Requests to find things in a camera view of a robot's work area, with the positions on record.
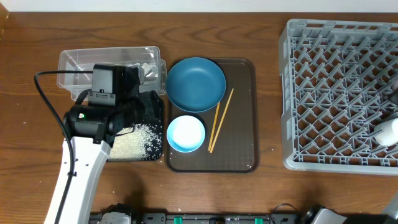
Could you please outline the pile of white rice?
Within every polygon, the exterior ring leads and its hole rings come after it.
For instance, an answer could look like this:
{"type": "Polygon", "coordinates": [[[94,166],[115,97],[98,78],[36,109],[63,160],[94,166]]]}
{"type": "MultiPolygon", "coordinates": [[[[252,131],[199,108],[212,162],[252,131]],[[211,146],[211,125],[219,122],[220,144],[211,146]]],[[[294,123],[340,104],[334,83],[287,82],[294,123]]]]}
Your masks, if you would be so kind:
{"type": "Polygon", "coordinates": [[[109,161],[156,161],[162,156],[162,132],[158,125],[138,124],[133,133],[132,128],[123,129],[123,136],[115,137],[109,161]]]}

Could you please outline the white tissue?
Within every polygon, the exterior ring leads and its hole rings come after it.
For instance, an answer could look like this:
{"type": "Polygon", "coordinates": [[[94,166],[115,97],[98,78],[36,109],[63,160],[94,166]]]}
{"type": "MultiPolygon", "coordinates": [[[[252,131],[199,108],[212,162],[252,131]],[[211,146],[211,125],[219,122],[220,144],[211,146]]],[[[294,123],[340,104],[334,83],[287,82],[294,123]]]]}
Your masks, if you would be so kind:
{"type": "Polygon", "coordinates": [[[158,68],[154,64],[148,63],[130,63],[128,67],[138,68],[140,82],[154,82],[158,79],[159,73],[158,68]]]}

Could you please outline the light blue small bowl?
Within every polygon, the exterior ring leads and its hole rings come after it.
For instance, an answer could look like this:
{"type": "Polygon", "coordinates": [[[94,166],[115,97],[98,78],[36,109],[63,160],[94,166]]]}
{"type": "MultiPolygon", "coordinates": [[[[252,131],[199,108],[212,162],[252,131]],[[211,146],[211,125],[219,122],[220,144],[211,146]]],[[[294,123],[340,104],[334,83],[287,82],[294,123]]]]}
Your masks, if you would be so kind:
{"type": "Polygon", "coordinates": [[[205,127],[196,117],[183,115],[175,118],[167,128],[168,144],[178,152],[196,151],[205,140],[205,127]]]}

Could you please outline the dark blue plate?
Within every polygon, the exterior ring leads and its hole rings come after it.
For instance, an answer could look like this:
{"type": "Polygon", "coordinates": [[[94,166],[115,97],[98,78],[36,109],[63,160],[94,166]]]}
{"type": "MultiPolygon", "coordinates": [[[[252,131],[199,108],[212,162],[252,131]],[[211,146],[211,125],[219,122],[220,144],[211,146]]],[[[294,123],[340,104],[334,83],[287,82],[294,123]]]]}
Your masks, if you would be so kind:
{"type": "Polygon", "coordinates": [[[216,106],[224,97],[226,77],[214,61],[190,57],[177,62],[169,71],[166,92],[177,108],[201,113],[216,106]]]}

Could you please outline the green cup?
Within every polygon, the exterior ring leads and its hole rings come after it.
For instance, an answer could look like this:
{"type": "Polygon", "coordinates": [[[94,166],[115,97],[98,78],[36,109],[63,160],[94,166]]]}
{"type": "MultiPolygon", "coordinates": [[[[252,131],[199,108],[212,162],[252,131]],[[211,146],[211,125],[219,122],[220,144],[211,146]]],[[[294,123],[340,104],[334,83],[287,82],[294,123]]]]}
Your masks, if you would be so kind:
{"type": "Polygon", "coordinates": [[[377,134],[374,137],[375,140],[382,146],[389,147],[394,144],[397,144],[398,142],[397,125],[398,125],[397,118],[378,124],[374,128],[374,131],[377,132],[377,134]]]}

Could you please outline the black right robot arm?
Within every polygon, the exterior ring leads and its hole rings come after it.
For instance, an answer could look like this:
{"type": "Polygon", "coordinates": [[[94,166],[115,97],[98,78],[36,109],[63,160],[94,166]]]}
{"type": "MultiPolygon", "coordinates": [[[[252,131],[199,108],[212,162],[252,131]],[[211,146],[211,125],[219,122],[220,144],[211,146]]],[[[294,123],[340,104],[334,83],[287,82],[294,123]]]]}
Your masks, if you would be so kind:
{"type": "Polygon", "coordinates": [[[313,206],[299,224],[397,224],[397,194],[381,214],[356,213],[343,216],[323,205],[313,206]]]}

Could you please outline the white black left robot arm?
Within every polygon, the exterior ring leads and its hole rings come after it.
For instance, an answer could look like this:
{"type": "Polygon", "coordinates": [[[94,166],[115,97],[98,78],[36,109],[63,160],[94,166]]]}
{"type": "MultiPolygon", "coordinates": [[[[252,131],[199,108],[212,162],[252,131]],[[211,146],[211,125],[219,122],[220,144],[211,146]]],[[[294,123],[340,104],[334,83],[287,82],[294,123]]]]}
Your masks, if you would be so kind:
{"type": "Polygon", "coordinates": [[[119,107],[83,104],[85,90],[65,113],[62,164],[46,223],[88,223],[98,181],[107,161],[158,159],[162,152],[164,102],[155,91],[119,107]]]}

